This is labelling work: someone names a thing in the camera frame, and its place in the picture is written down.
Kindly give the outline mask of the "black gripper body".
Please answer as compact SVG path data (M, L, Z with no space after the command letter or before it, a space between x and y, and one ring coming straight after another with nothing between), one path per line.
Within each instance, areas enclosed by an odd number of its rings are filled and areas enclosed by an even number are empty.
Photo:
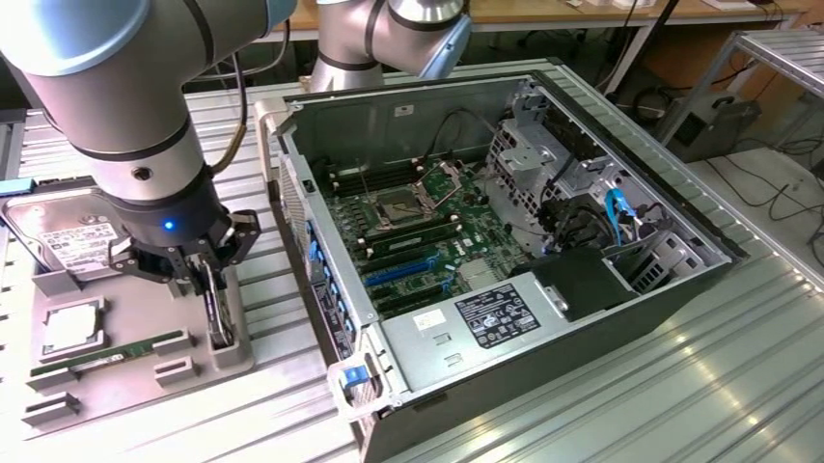
M143 244L178 247L205 235L220 240L232 226L229 210L220 201L211 171L203 166L186 187L170 197L126 201L106 194L126 232Z

